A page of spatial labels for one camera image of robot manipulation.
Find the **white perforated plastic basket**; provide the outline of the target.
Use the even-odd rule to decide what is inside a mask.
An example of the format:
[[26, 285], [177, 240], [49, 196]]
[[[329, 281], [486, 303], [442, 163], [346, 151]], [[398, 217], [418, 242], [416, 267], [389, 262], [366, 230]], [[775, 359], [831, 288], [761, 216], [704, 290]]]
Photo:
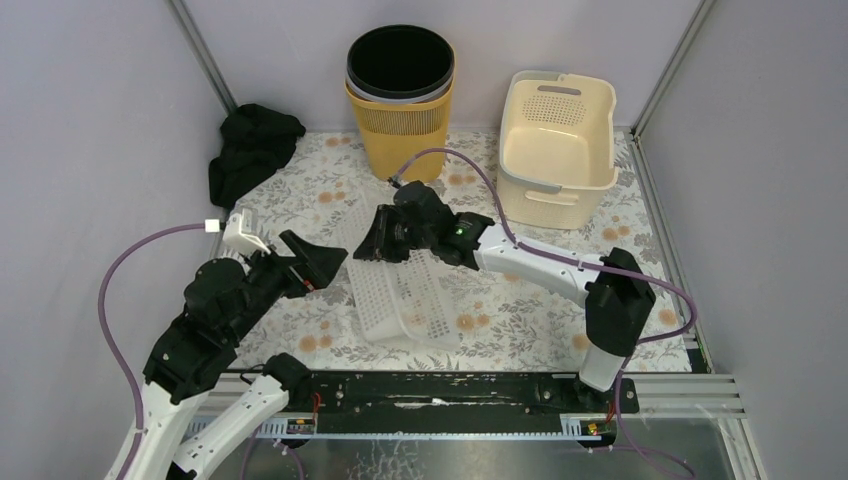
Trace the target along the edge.
[[428, 252], [414, 251], [401, 264], [349, 256], [344, 266], [365, 340], [381, 343], [407, 338], [432, 348], [459, 347], [452, 301], [440, 285], [435, 260]]

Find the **cream large plastic basket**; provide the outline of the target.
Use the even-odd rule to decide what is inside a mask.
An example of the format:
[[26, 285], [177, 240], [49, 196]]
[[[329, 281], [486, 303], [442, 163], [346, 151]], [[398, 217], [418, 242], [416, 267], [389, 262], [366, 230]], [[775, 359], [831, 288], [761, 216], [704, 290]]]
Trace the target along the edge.
[[496, 189], [506, 218], [584, 227], [617, 184], [614, 87], [607, 81], [524, 70], [510, 82], [501, 118]]

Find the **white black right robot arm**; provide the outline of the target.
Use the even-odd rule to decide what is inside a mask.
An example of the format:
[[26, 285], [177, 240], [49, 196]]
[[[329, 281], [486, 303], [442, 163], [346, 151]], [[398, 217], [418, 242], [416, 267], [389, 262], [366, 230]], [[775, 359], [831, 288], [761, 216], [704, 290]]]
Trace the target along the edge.
[[606, 255], [579, 255], [523, 241], [488, 216], [453, 212], [420, 181], [399, 187], [391, 203], [377, 206], [353, 256], [399, 264], [416, 250], [447, 265], [515, 275], [582, 307], [589, 348], [573, 396], [589, 412], [612, 400], [616, 378], [656, 302], [631, 253], [614, 248]]

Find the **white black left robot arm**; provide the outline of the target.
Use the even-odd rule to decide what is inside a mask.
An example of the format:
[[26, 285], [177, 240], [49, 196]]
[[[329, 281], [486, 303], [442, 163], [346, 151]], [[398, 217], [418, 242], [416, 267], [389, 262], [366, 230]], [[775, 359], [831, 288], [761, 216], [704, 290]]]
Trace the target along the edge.
[[343, 248], [311, 244], [291, 230], [280, 238], [291, 255], [251, 247], [241, 260], [213, 258], [197, 270], [184, 290], [182, 312], [154, 344], [140, 380], [106, 323], [108, 282], [122, 261], [110, 266], [98, 294], [98, 316], [130, 384], [134, 422], [108, 478], [206, 479], [274, 414], [317, 406], [311, 371], [288, 353], [276, 354], [223, 413], [191, 439], [183, 437], [253, 327], [280, 299], [327, 288], [348, 255]]

